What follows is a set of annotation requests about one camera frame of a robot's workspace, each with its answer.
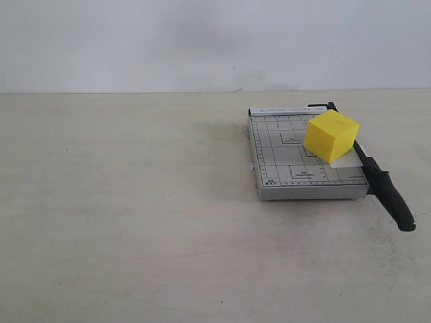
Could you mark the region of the black cutter blade arm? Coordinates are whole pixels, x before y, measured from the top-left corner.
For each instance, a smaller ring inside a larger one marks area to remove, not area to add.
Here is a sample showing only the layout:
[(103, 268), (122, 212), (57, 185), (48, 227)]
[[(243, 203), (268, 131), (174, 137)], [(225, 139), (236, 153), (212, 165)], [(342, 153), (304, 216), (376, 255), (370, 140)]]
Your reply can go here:
[[(310, 108), (324, 108), (325, 112), (332, 109), (337, 111), (334, 103), (310, 104)], [(359, 153), (360, 148), (357, 138), (353, 148)], [(392, 183), (388, 171), (380, 169), (374, 158), (369, 156), (363, 159), (361, 167), (363, 174), (368, 182), (368, 194), (374, 195), (394, 219), (400, 231), (411, 232), (416, 229), (413, 215), (405, 200)]]

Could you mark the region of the yellow foam cube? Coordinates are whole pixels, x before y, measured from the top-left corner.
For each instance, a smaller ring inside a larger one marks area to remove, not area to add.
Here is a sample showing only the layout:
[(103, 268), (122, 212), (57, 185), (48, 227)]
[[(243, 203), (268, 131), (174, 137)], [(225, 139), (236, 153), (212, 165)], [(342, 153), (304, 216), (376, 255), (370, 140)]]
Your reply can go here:
[(330, 164), (349, 153), (360, 124), (332, 109), (307, 122), (304, 147)]

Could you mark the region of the white paper sheet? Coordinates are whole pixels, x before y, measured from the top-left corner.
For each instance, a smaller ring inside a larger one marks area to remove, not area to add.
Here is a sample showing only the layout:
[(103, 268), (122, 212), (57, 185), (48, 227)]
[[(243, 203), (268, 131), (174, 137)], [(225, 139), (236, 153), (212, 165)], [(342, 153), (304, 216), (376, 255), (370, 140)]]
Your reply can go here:
[(367, 156), (366, 152), (359, 146), (360, 152), (358, 153), (355, 148), (352, 148), (348, 153), (331, 162), (331, 168), (360, 168), (363, 166), (363, 159)]

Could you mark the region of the grey paper cutter base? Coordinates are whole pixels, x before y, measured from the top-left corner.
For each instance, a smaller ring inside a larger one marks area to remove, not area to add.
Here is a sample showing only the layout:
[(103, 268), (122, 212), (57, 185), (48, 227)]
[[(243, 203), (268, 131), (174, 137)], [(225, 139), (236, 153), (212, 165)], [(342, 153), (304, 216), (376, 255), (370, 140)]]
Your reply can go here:
[(324, 108), (251, 108), (248, 134), (263, 201), (360, 199), (368, 182), (360, 168), (331, 168), (303, 144), (307, 122)]

